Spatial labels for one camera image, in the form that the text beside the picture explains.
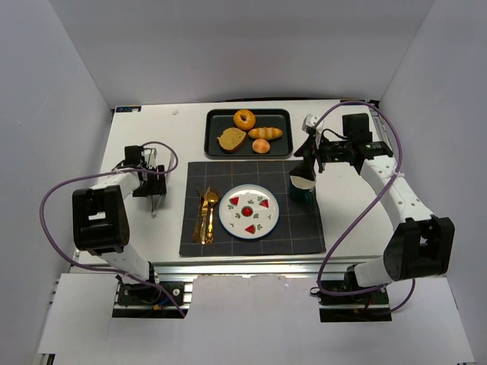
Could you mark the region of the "orange glazed donut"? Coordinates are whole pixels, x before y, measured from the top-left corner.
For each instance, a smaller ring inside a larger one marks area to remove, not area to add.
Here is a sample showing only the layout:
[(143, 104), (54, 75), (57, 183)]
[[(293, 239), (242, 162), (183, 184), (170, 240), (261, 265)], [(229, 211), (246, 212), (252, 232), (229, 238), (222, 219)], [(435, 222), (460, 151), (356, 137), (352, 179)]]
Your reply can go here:
[(248, 109), (240, 109), (233, 116), (234, 124), (243, 131), (249, 131), (256, 124), (255, 115)]

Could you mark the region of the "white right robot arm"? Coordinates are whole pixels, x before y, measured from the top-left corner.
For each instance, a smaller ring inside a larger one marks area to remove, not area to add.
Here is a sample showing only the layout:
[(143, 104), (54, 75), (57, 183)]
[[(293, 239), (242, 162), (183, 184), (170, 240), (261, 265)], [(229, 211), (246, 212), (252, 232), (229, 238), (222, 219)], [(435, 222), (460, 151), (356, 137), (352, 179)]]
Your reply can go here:
[(339, 141), (325, 138), (316, 116), (305, 117), (306, 141), (295, 152), (301, 162), (290, 173), (289, 195), (296, 202), (309, 202), (316, 174), (328, 163), (348, 163), (374, 190), (394, 233), (384, 253), (348, 268), (343, 290), (362, 292), (394, 281), (443, 275), (450, 264), (455, 227), (448, 217), (437, 217), (396, 171), (399, 156), (383, 141), (373, 141), (366, 113), (342, 118)]

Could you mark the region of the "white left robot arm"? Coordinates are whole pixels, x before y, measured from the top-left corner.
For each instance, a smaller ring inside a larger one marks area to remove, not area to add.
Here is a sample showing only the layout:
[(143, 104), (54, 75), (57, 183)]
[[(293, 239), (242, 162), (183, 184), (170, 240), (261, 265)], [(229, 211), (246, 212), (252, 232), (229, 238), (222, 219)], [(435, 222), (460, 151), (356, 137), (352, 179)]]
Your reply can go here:
[(129, 196), (148, 198), (151, 216), (156, 217), (167, 194), (163, 164), (157, 150), (128, 146), (125, 159), (114, 174), (89, 189), (72, 194), (73, 235), (79, 251), (99, 257), (113, 268), (140, 280), (157, 283), (152, 264), (143, 259), (129, 242), (130, 228), (124, 200)]

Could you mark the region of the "striped long bread roll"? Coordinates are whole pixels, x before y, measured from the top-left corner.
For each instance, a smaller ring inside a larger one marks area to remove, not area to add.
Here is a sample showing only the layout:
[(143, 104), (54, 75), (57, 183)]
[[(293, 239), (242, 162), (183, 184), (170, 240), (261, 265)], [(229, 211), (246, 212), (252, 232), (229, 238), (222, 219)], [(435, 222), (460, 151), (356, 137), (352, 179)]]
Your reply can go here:
[(262, 127), (249, 130), (248, 135), (252, 139), (271, 141), (281, 138), (283, 136), (283, 131), (275, 127)]

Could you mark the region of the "brown bread slice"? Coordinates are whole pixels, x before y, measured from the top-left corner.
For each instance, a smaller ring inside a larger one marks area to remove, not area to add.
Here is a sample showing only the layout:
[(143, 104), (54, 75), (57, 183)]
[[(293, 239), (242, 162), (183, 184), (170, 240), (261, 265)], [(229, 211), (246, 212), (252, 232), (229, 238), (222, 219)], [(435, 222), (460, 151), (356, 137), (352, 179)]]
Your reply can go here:
[(247, 139), (247, 133), (235, 127), (225, 129), (217, 137), (220, 147), (228, 153), (234, 153), (238, 150)]

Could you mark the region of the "green white mug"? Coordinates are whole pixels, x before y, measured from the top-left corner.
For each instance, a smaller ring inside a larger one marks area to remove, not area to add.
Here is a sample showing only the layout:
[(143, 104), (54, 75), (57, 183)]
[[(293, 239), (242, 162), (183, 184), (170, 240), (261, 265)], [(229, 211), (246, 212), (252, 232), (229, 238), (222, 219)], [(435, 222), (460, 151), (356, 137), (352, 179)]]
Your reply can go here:
[(313, 198), (316, 181), (290, 175), (288, 194), (294, 202), (309, 205)]

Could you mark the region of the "small round bun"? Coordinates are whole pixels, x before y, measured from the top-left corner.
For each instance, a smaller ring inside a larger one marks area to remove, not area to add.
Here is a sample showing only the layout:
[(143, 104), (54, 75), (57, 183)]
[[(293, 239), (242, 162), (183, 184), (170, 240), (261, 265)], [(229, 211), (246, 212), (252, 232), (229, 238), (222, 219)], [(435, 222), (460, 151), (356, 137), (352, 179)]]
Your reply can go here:
[(265, 139), (256, 139), (252, 143), (252, 149), (257, 154), (267, 154), (270, 148), (270, 143)]

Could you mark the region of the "gold knife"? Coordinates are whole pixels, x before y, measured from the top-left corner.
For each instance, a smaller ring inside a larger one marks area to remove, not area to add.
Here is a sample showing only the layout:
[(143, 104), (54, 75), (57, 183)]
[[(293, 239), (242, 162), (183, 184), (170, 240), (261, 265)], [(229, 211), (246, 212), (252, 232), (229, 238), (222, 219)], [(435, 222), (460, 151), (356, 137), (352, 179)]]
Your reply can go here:
[(201, 240), (202, 245), (205, 245), (207, 239), (209, 239), (212, 235), (212, 226), (210, 224), (210, 220), (209, 220), (209, 216), (208, 216), (208, 212), (210, 209), (208, 197), (209, 197), (210, 191), (211, 191), (211, 188), (208, 187), (206, 192), (205, 192), (204, 201), (202, 204), (202, 226), (200, 229), (200, 240)]

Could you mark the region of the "dark checked placemat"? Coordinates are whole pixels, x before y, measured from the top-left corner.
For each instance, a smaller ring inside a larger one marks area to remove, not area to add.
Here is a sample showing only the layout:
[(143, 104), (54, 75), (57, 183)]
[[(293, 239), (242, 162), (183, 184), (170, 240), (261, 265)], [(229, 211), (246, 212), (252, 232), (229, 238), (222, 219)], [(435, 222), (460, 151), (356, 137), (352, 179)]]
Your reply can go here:
[[(288, 194), (292, 160), (248, 160), (190, 162), (187, 169), (186, 197), (179, 254), (205, 256), (277, 256), (325, 252), (320, 209), (315, 197), (309, 205), (294, 202)], [(218, 217), (223, 195), (239, 185), (254, 184), (268, 189), (280, 208), (279, 222), (272, 232), (256, 240), (243, 240), (223, 228)], [(219, 194), (213, 213), (213, 243), (193, 242), (199, 193), (208, 187)]]

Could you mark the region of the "gold spoon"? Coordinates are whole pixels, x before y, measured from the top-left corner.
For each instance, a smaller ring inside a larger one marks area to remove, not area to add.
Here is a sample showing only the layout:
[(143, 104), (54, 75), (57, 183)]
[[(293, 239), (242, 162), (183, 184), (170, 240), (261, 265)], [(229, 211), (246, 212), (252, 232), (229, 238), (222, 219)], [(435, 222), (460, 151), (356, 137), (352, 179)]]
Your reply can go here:
[(213, 213), (214, 208), (219, 200), (219, 195), (216, 191), (211, 190), (208, 194), (208, 203), (210, 206), (210, 213), (208, 218), (208, 226), (205, 234), (205, 244), (213, 243)]

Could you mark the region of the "gold fork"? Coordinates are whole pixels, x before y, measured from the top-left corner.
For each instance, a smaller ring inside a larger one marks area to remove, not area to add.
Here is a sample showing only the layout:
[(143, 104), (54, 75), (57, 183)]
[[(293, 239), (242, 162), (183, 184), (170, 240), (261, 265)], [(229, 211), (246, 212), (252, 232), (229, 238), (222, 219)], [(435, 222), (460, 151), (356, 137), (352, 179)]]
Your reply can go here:
[(202, 205), (204, 202), (204, 195), (202, 193), (202, 190), (197, 187), (197, 192), (199, 193), (199, 207), (198, 207), (198, 213), (197, 213), (197, 218), (196, 218), (196, 223), (195, 223), (195, 229), (193, 232), (193, 242), (196, 243), (199, 239), (199, 232), (200, 232), (200, 218), (202, 216)]

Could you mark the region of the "white watermelon pattern plate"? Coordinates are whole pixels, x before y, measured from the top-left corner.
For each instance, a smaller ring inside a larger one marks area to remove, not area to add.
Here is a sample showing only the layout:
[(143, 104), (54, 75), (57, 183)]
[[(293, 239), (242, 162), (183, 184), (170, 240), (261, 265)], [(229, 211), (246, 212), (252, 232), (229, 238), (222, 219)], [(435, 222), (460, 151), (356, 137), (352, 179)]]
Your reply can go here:
[(279, 222), (276, 197), (262, 186), (243, 184), (228, 190), (219, 203), (221, 225), (231, 235), (256, 240), (273, 231)]

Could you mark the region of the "black baking tray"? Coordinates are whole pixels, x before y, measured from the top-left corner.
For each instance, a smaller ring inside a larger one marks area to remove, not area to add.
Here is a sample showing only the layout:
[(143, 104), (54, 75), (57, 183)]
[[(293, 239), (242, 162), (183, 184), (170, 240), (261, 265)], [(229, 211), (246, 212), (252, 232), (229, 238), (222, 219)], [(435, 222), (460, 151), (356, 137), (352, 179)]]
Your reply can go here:
[(225, 129), (235, 127), (234, 114), (237, 109), (213, 109), (207, 113), (205, 124), (204, 152), (210, 158), (264, 158), (288, 157), (293, 151), (291, 117), (285, 109), (252, 109), (256, 116), (256, 127), (275, 127), (283, 131), (283, 136), (270, 141), (270, 151), (267, 154), (256, 154), (252, 149), (252, 140), (247, 138), (243, 145), (235, 152), (225, 151), (218, 143), (217, 137)]

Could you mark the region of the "aluminium frame rail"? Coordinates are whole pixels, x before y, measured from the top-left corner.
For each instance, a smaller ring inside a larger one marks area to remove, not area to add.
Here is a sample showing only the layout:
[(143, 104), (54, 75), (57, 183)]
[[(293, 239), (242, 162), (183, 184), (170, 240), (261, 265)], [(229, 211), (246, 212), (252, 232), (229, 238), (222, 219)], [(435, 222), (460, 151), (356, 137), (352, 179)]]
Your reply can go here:
[(317, 276), (320, 263), (312, 261), (304, 262), (199, 262), (195, 265), (156, 265), (154, 277), (159, 274), (166, 275), (233, 275), (243, 278), (255, 275), (281, 275), (287, 278)]

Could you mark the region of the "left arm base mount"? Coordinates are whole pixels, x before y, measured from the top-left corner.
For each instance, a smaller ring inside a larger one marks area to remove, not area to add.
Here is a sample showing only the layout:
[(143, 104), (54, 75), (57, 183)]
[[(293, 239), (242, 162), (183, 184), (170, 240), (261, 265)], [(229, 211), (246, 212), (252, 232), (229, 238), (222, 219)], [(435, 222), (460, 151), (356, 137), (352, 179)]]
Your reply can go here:
[(147, 287), (120, 275), (113, 304), (114, 319), (182, 319), (181, 312), (174, 306), (171, 297), (184, 314), (187, 314), (193, 292), (195, 276), (159, 274), (158, 285), (168, 294)]

